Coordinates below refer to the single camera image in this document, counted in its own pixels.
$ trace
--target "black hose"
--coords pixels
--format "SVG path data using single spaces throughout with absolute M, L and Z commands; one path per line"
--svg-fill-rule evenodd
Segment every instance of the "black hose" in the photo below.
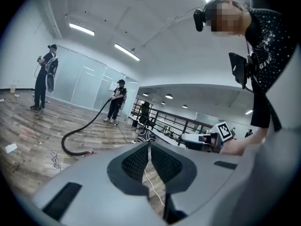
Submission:
M 86 154 L 89 154 L 89 153 L 90 153 L 90 152 L 88 152 L 88 151 L 81 152 L 81 153 L 73 153 L 73 152 L 68 151 L 68 150 L 66 149 L 66 147 L 65 147 L 65 140 L 66 140 L 66 138 L 67 138 L 68 136 L 70 136 L 70 135 L 72 135 L 72 134 L 74 134 L 74 133 L 76 133 L 76 132 L 79 132 L 79 131 L 83 130 L 84 128 L 88 127 L 89 125 L 91 125 L 91 124 L 96 120 L 96 118 L 99 116 L 99 114 L 100 114 L 101 111 L 104 109 L 104 107 L 105 107 L 110 101 L 111 101 L 111 98 L 108 99 L 108 101 L 107 101 L 107 102 L 103 105 L 103 107 L 100 109 L 100 111 L 98 112 L 98 114 L 96 115 L 96 117 L 94 117 L 94 119 L 93 119 L 92 121 L 90 121 L 87 125 L 85 125 L 85 126 L 82 127 L 82 128 L 79 128 L 79 129 L 76 129 L 76 130 L 74 130 L 74 131 L 71 131 L 71 132 L 69 132 L 69 133 L 67 133 L 66 135 L 63 136 L 63 138 L 62 138 L 62 148 L 63 148 L 63 150 L 64 150 L 67 154 L 69 154 L 69 155 L 71 155 L 71 156 L 83 156 L 83 155 L 86 155 Z

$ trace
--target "railing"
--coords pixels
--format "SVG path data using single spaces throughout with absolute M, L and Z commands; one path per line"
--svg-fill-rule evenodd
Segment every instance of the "railing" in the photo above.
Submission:
M 141 116 L 141 105 L 134 104 L 131 115 L 137 120 Z M 180 145 L 179 136 L 184 133 L 203 134 L 213 126 L 164 111 L 150 108 L 149 118 L 156 123 L 153 129 L 163 133 L 165 136 L 177 141 Z

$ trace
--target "black pants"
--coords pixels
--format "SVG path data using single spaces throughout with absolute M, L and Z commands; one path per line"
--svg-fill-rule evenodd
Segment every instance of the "black pants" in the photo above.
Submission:
M 110 104 L 108 118 L 111 118 L 111 116 L 113 115 L 112 119 L 116 120 L 120 106 L 121 106 L 121 102 L 120 101 L 118 101 L 118 100 L 112 100 L 111 104 Z
M 46 95 L 46 75 L 39 74 L 36 80 L 36 86 L 34 88 L 34 103 L 36 107 L 40 106 L 40 98 L 41 105 L 45 105 L 45 95 Z

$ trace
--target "white cable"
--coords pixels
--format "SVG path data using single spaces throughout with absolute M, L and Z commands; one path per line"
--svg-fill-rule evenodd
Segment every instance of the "white cable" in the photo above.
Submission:
M 155 191 L 155 189 L 154 189 L 154 186 L 153 186 L 153 184 L 151 183 L 151 181 L 150 181 L 150 179 L 149 179 L 149 177 L 147 176 L 147 174 L 146 174 L 146 171 L 144 170 L 144 172 L 145 172 L 145 175 L 146 175 L 146 177 L 147 177 L 147 180 L 149 180 L 149 182 L 150 182 L 150 184 L 151 184 L 151 186 L 152 186 L 152 189 L 154 190 L 154 192 L 155 192 L 155 194 L 159 197 L 159 199 L 160 199 L 160 201 L 161 201 L 161 204 L 165 207 L 165 205 L 163 204 L 163 202 L 162 202 L 162 200 L 161 200 L 161 198 L 160 198 L 160 196 L 159 196 L 159 194 Z
M 50 153 L 51 153 L 51 161 L 53 161 L 53 166 L 56 168 L 56 169 L 59 169 L 60 171 L 61 170 L 61 165 L 57 159 L 57 154 L 56 154 L 56 151 L 55 150 L 50 150 Z

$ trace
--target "black t-shirt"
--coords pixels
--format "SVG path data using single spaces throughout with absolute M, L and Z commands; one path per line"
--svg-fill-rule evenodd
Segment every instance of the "black t-shirt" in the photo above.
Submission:
M 115 93 L 115 96 L 120 96 L 120 95 L 123 95 L 125 96 L 126 93 L 127 93 L 127 89 L 126 88 L 121 88 L 121 87 L 118 87 L 114 90 L 114 93 Z M 123 101 L 123 97 L 122 98 L 118 98 L 118 99 L 115 99 L 114 101 L 118 102 L 118 103 L 122 103 Z
M 49 62 L 50 59 L 52 59 L 52 57 L 53 57 L 52 53 L 48 53 L 43 57 L 43 59 L 45 59 L 45 63 L 41 65 L 39 75 L 43 75 L 43 76 L 47 75 L 45 65 Z
M 257 60 L 251 79 L 254 105 L 251 125 L 268 128 L 272 116 L 275 131 L 281 123 L 265 94 L 285 69 L 297 45 L 290 36 L 283 16 L 268 9 L 250 9 L 252 22 L 246 31 L 246 40 L 253 47 Z

